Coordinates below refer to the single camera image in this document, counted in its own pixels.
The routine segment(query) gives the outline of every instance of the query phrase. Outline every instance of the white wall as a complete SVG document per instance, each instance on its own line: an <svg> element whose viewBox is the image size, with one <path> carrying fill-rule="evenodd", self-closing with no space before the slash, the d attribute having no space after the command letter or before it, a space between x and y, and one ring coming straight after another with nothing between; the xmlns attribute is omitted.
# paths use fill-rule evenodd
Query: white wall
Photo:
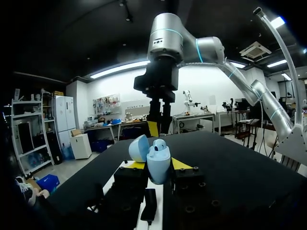
<svg viewBox="0 0 307 230"><path fill-rule="evenodd" d="M88 112L87 84L82 81L74 81L66 86L66 96L73 97L76 128L82 129Z"/></svg>
<svg viewBox="0 0 307 230"><path fill-rule="evenodd" d="M78 127L78 106L77 106L77 81L66 86L66 96L73 97L73 112L75 113L76 128Z"/></svg>
<svg viewBox="0 0 307 230"><path fill-rule="evenodd" d="M278 82L270 78L265 78L265 82L267 84L269 91L270 92L274 91L276 93L276 98L278 100L280 98L280 89Z"/></svg>
<svg viewBox="0 0 307 230"><path fill-rule="evenodd" d="M249 84L253 83L254 80L259 80L262 84L266 85L263 71L258 68L246 70L243 72L243 75Z"/></svg>
<svg viewBox="0 0 307 230"><path fill-rule="evenodd" d="M286 81L286 83L284 83L284 81L279 82L279 90L280 90L280 97L286 97L286 88L287 88L287 93L291 93L291 95L293 96L293 88L292 88L292 81Z"/></svg>
<svg viewBox="0 0 307 230"><path fill-rule="evenodd" d="M304 80L298 80L298 93L301 95L301 102L303 104L303 100L307 99L306 88Z"/></svg>
<svg viewBox="0 0 307 230"><path fill-rule="evenodd" d="M82 81L77 81L77 116L78 121L76 121L79 129L83 128L84 122L87 120L89 115L88 112L88 100L87 100L87 83Z"/></svg>
<svg viewBox="0 0 307 230"><path fill-rule="evenodd" d="M120 93L121 102L150 99L140 91L133 89L134 78L143 75L145 68L131 70L102 78L87 84L88 111L94 113L93 99ZM223 109L224 101L230 98L242 98L242 92L227 76L216 67L189 66L179 70L178 90L175 91L176 101L171 104L171 115L185 111L184 90L190 90L194 102L201 103L199 107L191 108L192 112L201 112L200 106L209 105L209 96L215 95L217 110Z"/></svg>

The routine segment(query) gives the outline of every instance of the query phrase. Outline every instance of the earbud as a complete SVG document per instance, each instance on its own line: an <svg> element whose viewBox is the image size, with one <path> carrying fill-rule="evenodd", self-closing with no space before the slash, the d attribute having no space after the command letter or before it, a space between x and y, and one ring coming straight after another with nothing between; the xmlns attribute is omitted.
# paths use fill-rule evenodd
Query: earbud
<svg viewBox="0 0 307 230"><path fill-rule="evenodd" d="M166 148L166 142L162 139L157 139L153 141L153 148L155 151L161 151Z"/></svg>

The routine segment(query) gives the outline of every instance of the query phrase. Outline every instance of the cardboard box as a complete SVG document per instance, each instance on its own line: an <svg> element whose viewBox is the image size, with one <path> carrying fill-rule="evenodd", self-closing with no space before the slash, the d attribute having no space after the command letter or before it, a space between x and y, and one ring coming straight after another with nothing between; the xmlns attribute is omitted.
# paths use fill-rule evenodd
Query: cardboard box
<svg viewBox="0 0 307 230"><path fill-rule="evenodd" d="M37 188L39 192L42 191L41 187L32 178L27 179L25 182L32 185L33 188Z"/></svg>
<svg viewBox="0 0 307 230"><path fill-rule="evenodd" d="M75 136L80 135L80 134L82 134L82 133L81 133L81 130L79 130L79 129L75 129L75 130L71 131L72 137L75 137Z"/></svg>
<svg viewBox="0 0 307 230"><path fill-rule="evenodd" d="M53 94L57 96L64 96L64 93L60 91L54 91Z"/></svg>

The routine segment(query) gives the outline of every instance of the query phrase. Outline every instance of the white cabinet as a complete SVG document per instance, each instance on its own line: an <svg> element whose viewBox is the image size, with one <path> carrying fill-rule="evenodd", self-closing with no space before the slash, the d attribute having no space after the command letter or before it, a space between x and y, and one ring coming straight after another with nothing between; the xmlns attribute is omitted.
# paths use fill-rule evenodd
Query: white cabinet
<svg viewBox="0 0 307 230"><path fill-rule="evenodd" d="M56 96L55 98L55 115L58 132L67 130L67 119L66 119L66 102L64 96Z"/></svg>
<svg viewBox="0 0 307 230"><path fill-rule="evenodd" d="M69 132L69 130L59 132L59 143L61 145L61 148L69 146Z"/></svg>
<svg viewBox="0 0 307 230"><path fill-rule="evenodd" d="M92 151L87 134L80 134L76 137L70 138L70 140L75 159L84 159L91 156Z"/></svg>
<svg viewBox="0 0 307 230"><path fill-rule="evenodd" d="M67 129L76 128L75 113L73 111L73 97L65 97Z"/></svg>

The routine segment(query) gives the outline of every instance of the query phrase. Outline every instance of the robotic arm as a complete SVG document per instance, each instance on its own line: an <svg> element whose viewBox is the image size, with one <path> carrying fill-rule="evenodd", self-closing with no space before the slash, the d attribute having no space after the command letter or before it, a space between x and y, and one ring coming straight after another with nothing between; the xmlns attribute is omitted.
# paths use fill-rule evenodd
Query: robotic arm
<svg viewBox="0 0 307 230"><path fill-rule="evenodd" d="M279 138L278 152L307 165L307 137L302 125L291 122L286 111L260 81L247 83L244 75L225 59L224 47L217 37L197 39L186 30L178 16L162 13L153 21L148 59L146 73L135 78L134 88L152 98L147 119L157 122L162 133L168 132L172 121L170 103L175 102L172 91L178 89L178 67L217 66L242 91L250 105L262 102ZM162 115L159 99L165 103Z"/></svg>

